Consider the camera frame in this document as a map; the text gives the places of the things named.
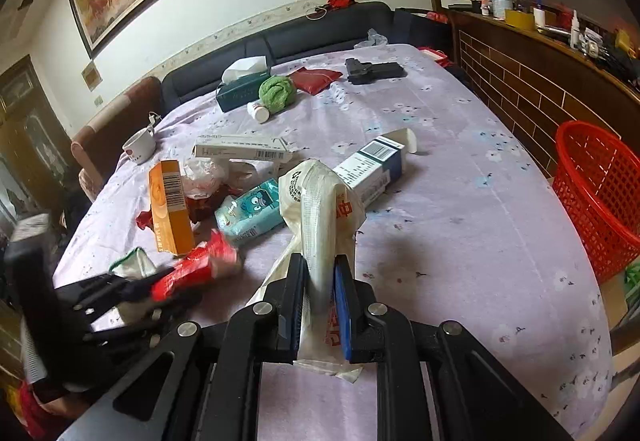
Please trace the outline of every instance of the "floral tablecloth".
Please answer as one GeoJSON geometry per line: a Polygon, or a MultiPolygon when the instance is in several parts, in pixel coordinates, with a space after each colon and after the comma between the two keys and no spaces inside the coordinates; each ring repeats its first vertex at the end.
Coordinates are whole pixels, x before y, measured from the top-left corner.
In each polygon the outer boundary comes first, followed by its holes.
{"type": "MultiPolygon", "coordinates": [[[[149,169],[186,158],[200,133],[283,136],[298,161],[334,167],[379,134],[409,127],[418,153],[367,209],[356,278],[412,320],[461,322],[578,437],[604,405],[612,357],[600,291],[553,190],[498,118],[412,46],[318,55],[272,72],[306,66],[345,73],[349,57],[399,62],[407,76],[354,86],[345,75],[315,97],[300,92],[264,125],[244,108],[223,114],[214,94],[172,111],[157,128],[151,160],[136,166],[121,158],[60,261],[55,285],[103,273],[135,246],[154,262],[170,260],[134,218],[149,206],[149,169]]],[[[258,166],[266,176],[267,164],[258,166]]],[[[199,240],[206,228],[198,229],[199,240]]],[[[279,228],[247,244],[242,275],[212,287],[194,317],[208,325],[244,306],[290,237],[279,228]]],[[[100,326],[117,322],[110,314],[100,326]]],[[[291,366],[265,364],[262,374],[259,439],[376,438],[375,367],[354,384],[291,366]]]]}

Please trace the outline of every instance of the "white bottle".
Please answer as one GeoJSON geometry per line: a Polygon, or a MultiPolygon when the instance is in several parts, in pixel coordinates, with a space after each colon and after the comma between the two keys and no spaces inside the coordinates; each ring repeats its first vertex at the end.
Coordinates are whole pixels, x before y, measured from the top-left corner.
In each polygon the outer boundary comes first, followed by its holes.
{"type": "Polygon", "coordinates": [[[578,49],[580,42],[580,23],[578,22],[578,12],[574,10],[574,19],[571,21],[571,48],[578,49]]]}
{"type": "Polygon", "coordinates": [[[263,124],[269,119],[269,116],[271,116],[269,110],[260,103],[260,100],[249,102],[246,105],[246,110],[247,112],[249,112],[251,117],[259,124],[263,124]]]}

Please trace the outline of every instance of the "dark green tissue box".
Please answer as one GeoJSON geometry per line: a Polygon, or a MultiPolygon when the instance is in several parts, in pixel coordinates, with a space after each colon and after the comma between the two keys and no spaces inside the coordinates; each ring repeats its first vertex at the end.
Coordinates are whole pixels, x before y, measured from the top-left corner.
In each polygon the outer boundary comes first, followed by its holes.
{"type": "Polygon", "coordinates": [[[271,77],[271,70],[263,71],[261,73],[252,73],[251,75],[243,76],[238,80],[234,80],[230,84],[225,84],[220,87],[216,100],[223,113],[245,106],[249,102],[257,100],[259,98],[258,91],[260,85],[271,77]]]}

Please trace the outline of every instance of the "red basket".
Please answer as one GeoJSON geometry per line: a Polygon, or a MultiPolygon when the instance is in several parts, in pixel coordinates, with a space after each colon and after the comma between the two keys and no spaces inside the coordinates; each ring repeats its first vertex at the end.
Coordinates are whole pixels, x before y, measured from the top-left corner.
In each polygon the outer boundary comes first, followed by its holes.
{"type": "Polygon", "coordinates": [[[585,122],[556,132],[554,190],[599,284],[640,253],[640,160],[617,137],[585,122]]]}

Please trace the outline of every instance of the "beige plastic bag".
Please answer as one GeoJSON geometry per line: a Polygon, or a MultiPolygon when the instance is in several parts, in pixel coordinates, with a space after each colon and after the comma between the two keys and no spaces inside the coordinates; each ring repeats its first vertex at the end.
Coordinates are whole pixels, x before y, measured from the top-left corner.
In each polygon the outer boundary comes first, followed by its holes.
{"type": "Polygon", "coordinates": [[[347,255],[353,272],[354,236],[365,220],[364,207],[344,181],[318,160],[306,160],[281,177],[278,195],[280,213],[294,236],[249,304],[262,299],[268,283],[287,276],[292,253],[302,253],[309,283],[296,365],[353,382],[362,368],[348,363],[342,354],[332,286],[336,255],[347,255]]]}

